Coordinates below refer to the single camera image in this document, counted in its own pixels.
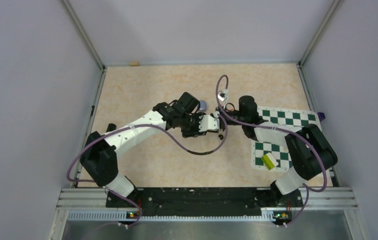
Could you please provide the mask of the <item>purple grey earbud charging case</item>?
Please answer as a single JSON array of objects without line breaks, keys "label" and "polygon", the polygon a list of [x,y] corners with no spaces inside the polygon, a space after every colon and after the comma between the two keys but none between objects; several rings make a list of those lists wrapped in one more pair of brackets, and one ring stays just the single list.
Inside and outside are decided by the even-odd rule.
[{"label": "purple grey earbud charging case", "polygon": [[201,101],[199,102],[199,108],[198,108],[198,111],[199,111],[199,112],[205,112],[206,110],[207,110],[207,103],[206,103],[206,101],[201,100]]}]

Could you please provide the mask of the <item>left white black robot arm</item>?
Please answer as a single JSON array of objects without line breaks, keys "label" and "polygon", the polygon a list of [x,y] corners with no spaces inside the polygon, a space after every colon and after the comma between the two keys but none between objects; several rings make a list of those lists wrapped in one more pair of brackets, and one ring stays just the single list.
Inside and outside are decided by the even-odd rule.
[{"label": "left white black robot arm", "polygon": [[161,102],[139,119],[105,134],[91,133],[79,162],[94,183],[118,194],[118,201],[126,207],[135,204],[137,193],[134,184],[119,172],[118,159],[129,149],[147,138],[169,129],[184,132],[199,129],[196,116],[200,100],[188,92],[171,103]]}]

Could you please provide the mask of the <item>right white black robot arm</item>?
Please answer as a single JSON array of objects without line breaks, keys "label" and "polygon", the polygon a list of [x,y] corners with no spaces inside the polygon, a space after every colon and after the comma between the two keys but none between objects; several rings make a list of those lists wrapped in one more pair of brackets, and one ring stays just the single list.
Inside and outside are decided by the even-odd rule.
[{"label": "right white black robot arm", "polygon": [[220,105],[219,111],[228,124],[242,126],[248,138],[288,150],[292,167],[271,185],[275,188],[270,192],[274,205],[285,205],[291,192],[319,174],[323,175],[323,185],[314,191],[319,193],[327,188],[326,171],[337,164],[338,157],[317,125],[290,127],[266,121],[260,117],[254,98],[248,95],[240,98],[238,110],[228,111]]}]

